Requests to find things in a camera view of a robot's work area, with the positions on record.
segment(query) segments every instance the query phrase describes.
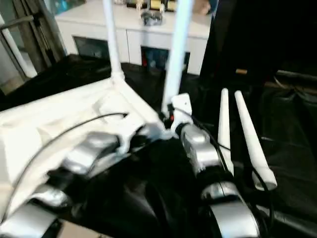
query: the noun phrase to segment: wire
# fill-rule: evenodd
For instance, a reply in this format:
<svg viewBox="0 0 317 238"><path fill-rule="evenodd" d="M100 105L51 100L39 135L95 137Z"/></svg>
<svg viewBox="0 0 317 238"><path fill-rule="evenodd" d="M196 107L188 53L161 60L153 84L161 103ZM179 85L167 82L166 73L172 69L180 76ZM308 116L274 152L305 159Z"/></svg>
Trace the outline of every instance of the wire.
<svg viewBox="0 0 317 238"><path fill-rule="evenodd" d="M267 185L266 183L263 181L263 179L261 178L260 174L258 173L258 171L252 166L252 171L254 172L254 174L257 176L257 178L259 179L263 189L264 189L264 192L267 194L267 198L268 198L268 202L269 202L269 225L268 225L268 233L270 233L272 227L273 227L273 224L274 224L274 206L273 206L273 202L272 202L272 199L271 199L271 196L270 196L270 191L269 189L267 188Z"/></svg>
<svg viewBox="0 0 317 238"><path fill-rule="evenodd" d="M212 134L210 133L210 131L198 120L196 119L193 115L190 115L188 112L182 110L182 109L179 109L179 108L174 108L175 110L179 110L180 112L186 114L187 116L191 117L194 121L194 123L197 124L197 126L199 126L201 129L203 129L209 136L210 140L211 140L211 143L214 145L214 147L216 148L217 152L219 153L219 156L220 156L220 159L221 159L221 162L223 164L223 167L224 167L224 170L225 171L229 171L228 170L228 167L227 167L227 164L225 162L225 159L224 159L224 156L223 156L223 153L220 149L220 147L223 147L227 150L230 150L229 148L223 146L223 145L220 145L216 140L215 138L212 136Z"/></svg>
<svg viewBox="0 0 317 238"><path fill-rule="evenodd" d="M59 134L58 136L56 136L55 138L53 138L52 140L50 140L49 142L47 142L44 146L42 146L36 153L35 155L30 159L30 161L28 162L28 164L24 167L24 170L22 171L22 173L19 175L19 177L17 178L17 180L15 181L14 185L13 185L13 191L12 193L10 194L10 197L9 197L9 200L8 200L8 203L5 207L5 210L4 210L4 214L3 214L3 217L2 217L2 220L1 220L1 223L2 224L6 219L7 219L7 216L8 216L8 211L9 211L9 207L11 205L11 201L13 199L13 197L15 196L16 194L16 191L17 191L17 188L19 186L19 184L21 183L22 179L24 178L27 170L31 167L32 163L35 161L35 159L37 158L37 156L42 153L42 151L44 151L46 148L48 148L50 145L52 145L55 141L57 141L59 138L61 138L63 135L67 134L68 132L70 132L71 130L75 129L75 128L78 128L78 127L81 127L82 125L84 124L87 124L93 120L96 120L96 119L99 119L99 118L104 118L104 117L110 117L110 116L116 116L116 115L122 115L124 117L126 117L128 115L128 113L109 113L109 114L104 114L104 115L100 115L100 116L97 116L97 117L94 117L92 119L89 119L89 120L86 120L86 121L83 121L79 124L76 124L70 128L68 128L67 130L63 131L61 134Z"/></svg>

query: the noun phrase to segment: cabinet drawer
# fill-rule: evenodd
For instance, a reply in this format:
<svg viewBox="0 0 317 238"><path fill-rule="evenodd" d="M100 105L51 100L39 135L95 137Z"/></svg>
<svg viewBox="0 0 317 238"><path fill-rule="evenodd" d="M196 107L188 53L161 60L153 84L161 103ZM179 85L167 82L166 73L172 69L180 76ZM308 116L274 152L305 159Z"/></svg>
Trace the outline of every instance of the cabinet drawer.
<svg viewBox="0 0 317 238"><path fill-rule="evenodd" d="M107 41L107 32L106 27L97 26L91 24L83 23L74 23L74 22L63 22L57 21L59 31L61 33L64 46L66 48L67 54L78 54L78 45L76 45L75 39L87 38L94 39L95 42ZM127 42L127 33L126 30L116 29L117 41L118 41L118 50L119 57L121 62L130 62L129 60L129 50Z"/></svg>
<svg viewBox="0 0 317 238"><path fill-rule="evenodd" d="M142 65L141 47L151 47L170 50L172 44L172 35L149 33L145 31L127 31L130 63ZM200 74L207 40L200 38L187 39L185 51L190 53L188 73Z"/></svg>

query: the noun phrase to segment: white shelf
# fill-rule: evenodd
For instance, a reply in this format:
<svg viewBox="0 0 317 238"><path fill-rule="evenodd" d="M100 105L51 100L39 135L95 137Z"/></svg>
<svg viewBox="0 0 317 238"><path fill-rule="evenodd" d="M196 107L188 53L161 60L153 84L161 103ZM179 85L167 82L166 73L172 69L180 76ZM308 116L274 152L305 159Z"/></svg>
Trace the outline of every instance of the white shelf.
<svg viewBox="0 0 317 238"><path fill-rule="evenodd" d="M136 9L127 8L124 5L114 5L113 14L117 29L146 31L152 33L172 34L174 31L175 13L166 12L161 26L146 27L142 25L142 21ZM71 9L60 15L56 20L61 22L73 22L81 24L91 24L98 26L106 26L106 20L103 11L103 3L101 0L92 0L84 5ZM197 37L208 39L210 30L211 16L202 16L194 14L189 26L189 37Z"/></svg>

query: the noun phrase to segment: object on shelf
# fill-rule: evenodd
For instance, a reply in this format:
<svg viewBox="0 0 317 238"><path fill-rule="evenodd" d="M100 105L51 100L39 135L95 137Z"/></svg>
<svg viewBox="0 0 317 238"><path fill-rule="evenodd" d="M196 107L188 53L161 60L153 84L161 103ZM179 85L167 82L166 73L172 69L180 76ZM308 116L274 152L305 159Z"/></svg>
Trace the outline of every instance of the object on shelf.
<svg viewBox="0 0 317 238"><path fill-rule="evenodd" d="M193 13L198 13L200 15L207 15L211 11L210 0L195 0Z"/></svg>
<svg viewBox="0 0 317 238"><path fill-rule="evenodd" d="M162 25L163 16L160 12L144 11L141 14L141 19L145 26Z"/></svg>
<svg viewBox="0 0 317 238"><path fill-rule="evenodd" d="M127 0L126 3L127 3L127 7L133 7L133 8L137 8L137 4L138 2L142 2L142 9L145 9L148 7L148 3L147 1L144 1L144 0Z"/></svg>
<svg viewBox="0 0 317 238"><path fill-rule="evenodd" d="M86 0L50 0L45 1L47 9L53 14L58 15L62 12L71 10L74 7L86 3Z"/></svg>
<svg viewBox="0 0 317 238"><path fill-rule="evenodd" d="M141 47L142 66L146 67L150 72L164 71L167 67L169 50ZM183 71L187 72L190 53L186 52Z"/></svg>
<svg viewBox="0 0 317 238"><path fill-rule="evenodd" d="M127 1L126 1L126 0L113 0L113 1L114 1L114 3L115 3L115 4L121 4L121 5L126 4L126 3L127 3Z"/></svg>
<svg viewBox="0 0 317 238"><path fill-rule="evenodd" d="M177 0L168 0L167 1L167 11L176 11Z"/></svg>

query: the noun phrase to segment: metal rod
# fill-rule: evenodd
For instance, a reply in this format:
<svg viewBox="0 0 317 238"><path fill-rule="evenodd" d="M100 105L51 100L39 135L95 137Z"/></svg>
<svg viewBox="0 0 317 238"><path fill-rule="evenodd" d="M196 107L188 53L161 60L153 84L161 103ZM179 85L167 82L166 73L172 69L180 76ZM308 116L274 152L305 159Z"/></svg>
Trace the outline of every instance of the metal rod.
<svg viewBox="0 0 317 238"><path fill-rule="evenodd" d="M121 69L121 63L118 53L118 45L116 39L116 30L114 25L114 17L112 10L112 2L110 0L103 0L104 14L106 18L106 29L108 38L108 49L111 63L111 77L113 79L124 80L124 74Z"/></svg>
<svg viewBox="0 0 317 238"><path fill-rule="evenodd" d="M30 21L33 21L33 20L34 20L34 16L33 15L24 16L24 17L21 17L19 19L12 20L12 21L10 21L7 24L3 24L2 26L0 26L0 31L3 31L4 29L7 29L7 28L14 27L14 26L19 25L21 23L30 22Z"/></svg>
<svg viewBox="0 0 317 238"><path fill-rule="evenodd" d="M177 2L176 23L174 26L172 47L169 53L162 102L162 112L166 115L168 115L167 105L171 103L172 97L176 96L179 92L188 28L192 18L193 3L193 0L181 0Z"/></svg>
<svg viewBox="0 0 317 238"><path fill-rule="evenodd" d="M5 40L5 37L3 35L3 33L0 31L0 41L5 49L5 51L7 52L7 54L9 55L10 59L12 60L13 65L15 66L15 68L18 70L20 76L22 79L26 80L27 77L21 67L21 65L19 64L19 62L17 61L16 57L14 56L9 44L7 43L7 41Z"/></svg>

